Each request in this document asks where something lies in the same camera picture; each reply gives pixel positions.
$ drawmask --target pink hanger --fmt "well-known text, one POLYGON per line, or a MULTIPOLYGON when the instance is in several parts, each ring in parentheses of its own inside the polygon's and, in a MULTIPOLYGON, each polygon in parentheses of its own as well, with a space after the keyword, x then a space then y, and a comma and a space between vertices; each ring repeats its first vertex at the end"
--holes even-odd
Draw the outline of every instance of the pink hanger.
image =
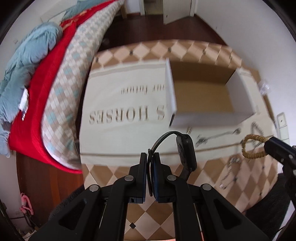
POLYGON ((27 213, 27 210, 30 212, 31 215, 34 215, 34 211, 30 202, 30 199, 28 198, 27 195, 25 195, 24 193, 20 194, 21 200, 22 200, 22 206, 20 207, 20 210, 23 214, 27 213))

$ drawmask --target open cardboard box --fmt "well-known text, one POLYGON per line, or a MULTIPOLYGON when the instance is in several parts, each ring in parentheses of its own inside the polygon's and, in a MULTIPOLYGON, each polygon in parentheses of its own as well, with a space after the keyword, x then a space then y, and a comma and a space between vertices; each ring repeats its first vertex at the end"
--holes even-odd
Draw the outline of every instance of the open cardboard box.
POLYGON ((239 69, 167 60, 165 85, 170 126, 238 125, 256 112, 239 69))

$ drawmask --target rope handle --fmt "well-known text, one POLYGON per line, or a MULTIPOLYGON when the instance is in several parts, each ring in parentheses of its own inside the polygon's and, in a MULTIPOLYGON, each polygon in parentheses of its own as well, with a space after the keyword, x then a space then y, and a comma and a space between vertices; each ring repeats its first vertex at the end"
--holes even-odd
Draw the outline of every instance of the rope handle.
POLYGON ((242 140, 242 155, 248 159, 256 159, 256 158, 261 158, 261 157, 267 156, 267 153, 265 151, 261 151, 258 153, 252 153, 252 154, 246 152, 246 142, 250 139, 255 140, 255 141, 260 141, 262 143, 264 143, 268 140, 268 138, 263 137, 263 136, 259 136, 259 135, 254 135, 254 134, 246 135, 246 137, 242 140))

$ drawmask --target red blanket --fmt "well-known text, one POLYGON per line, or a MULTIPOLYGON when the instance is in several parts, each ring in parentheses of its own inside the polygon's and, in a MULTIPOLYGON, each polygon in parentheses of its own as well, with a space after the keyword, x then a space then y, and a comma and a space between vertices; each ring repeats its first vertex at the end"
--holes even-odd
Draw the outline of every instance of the red blanket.
POLYGON ((15 150, 44 163, 51 164, 66 172, 77 174, 82 173, 81 170, 73 170, 61 165, 48 154, 41 138, 42 115, 52 83, 77 27, 97 11, 103 9, 114 1, 115 0, 104 2, 61 23, 61 26, 64 29, 62 39, 46 58, 41 61, 31 79, 28 88, 29 108, 24 121, 22 121, 22 112, 19 112, 12 123, 9 136, 9 146, 11 150, 15 150))

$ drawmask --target tiled floor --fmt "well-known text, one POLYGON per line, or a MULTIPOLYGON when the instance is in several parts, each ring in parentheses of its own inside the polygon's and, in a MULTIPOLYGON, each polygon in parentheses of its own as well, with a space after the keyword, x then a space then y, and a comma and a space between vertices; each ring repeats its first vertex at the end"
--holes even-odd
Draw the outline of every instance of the tiled floor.
MULTIPOLYGON (((116 17, 105 34, 100 50, 158 39, 191 39, 225 44, 205 22, 198 17, 187 17, 163 25, 162 15, 128 16, 123 20, 116 17)), ((78 113, 80 126, 82 102, 78 113)), ((35 220, 44 224, 50 211, 83 184, 82 175, 62 172, 50 165, 30 157, 17 155, 17 172, 20 191, 31 199, 35 210, 35 220)))

